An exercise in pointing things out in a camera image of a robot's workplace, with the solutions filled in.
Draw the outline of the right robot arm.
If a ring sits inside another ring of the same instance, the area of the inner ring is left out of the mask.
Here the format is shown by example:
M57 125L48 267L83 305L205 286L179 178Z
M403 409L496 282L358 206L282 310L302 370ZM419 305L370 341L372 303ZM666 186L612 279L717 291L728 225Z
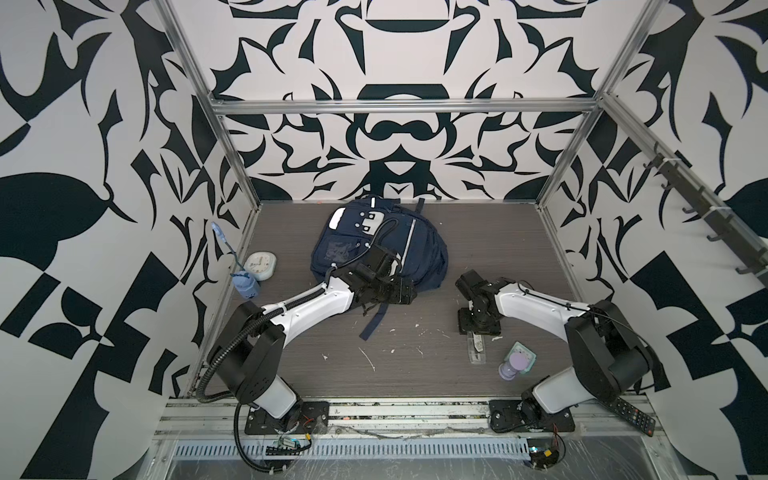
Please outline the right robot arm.
M474 270L461 275L456 287L468 302L458 313L461 333L495 335L502 319L514 318L560 338L569 349L571 366L526 390L513 416L492 412L494 431L566 431L571 407L596 400L652 433L653 421L621 397L630 389L641 391L646 375L659 382L666 372L653 348L615 304L569 302L537 292L523 281L488 281Z

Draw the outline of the navy blue student backpack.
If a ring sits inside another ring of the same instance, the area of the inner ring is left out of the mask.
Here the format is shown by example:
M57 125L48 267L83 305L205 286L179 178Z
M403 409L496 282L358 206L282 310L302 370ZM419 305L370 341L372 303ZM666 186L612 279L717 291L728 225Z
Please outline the navy blue student backpack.
M399 201L369 195L334 210L310 257L310 271L318 281L338 277L350 289L354 272L410 278L418 294L439 288L446 277L449 255L436 227L422 214L424 201L413 209ZM360 333L368 340L388 307L378 311Z

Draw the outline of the clear plastic pen box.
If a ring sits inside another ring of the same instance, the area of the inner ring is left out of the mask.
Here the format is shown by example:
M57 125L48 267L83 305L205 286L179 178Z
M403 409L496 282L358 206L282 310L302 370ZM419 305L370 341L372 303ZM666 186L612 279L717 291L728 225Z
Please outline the clear plastic pen box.
M468 332L467 348L469 362L472 365L483 365L486 363L486 348L483 335Z

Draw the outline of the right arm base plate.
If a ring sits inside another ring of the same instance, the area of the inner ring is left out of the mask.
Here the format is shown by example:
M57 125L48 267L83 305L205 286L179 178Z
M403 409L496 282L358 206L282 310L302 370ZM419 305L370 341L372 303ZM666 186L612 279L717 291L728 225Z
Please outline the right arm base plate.
M556 414L545 412L533 399L490 400L489 426L495 433L550 432L572 433L576 430L569 409Z

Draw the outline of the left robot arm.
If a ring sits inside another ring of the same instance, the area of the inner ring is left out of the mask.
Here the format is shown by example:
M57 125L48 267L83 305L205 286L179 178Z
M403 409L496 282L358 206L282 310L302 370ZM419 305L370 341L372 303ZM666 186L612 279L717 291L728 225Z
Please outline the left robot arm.
M367 249L346 263L329 268L315 287L277 304L238 306L208 355L195 398L202 404L233 398L239 405L258 407L292 428L301 415L302 400L278 374L285 347L319 323L357 308L409 305L416 297L413 281L401 274L397 254L382 241L398 226L386 220Z

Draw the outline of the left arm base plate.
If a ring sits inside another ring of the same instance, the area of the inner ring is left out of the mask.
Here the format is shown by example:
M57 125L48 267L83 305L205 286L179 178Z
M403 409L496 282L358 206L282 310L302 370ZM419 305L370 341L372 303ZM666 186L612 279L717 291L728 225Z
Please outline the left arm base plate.
M245 420L246 435L322 434L327 431L330 403L299 401L283 417L275 418L266 410L251 406Z

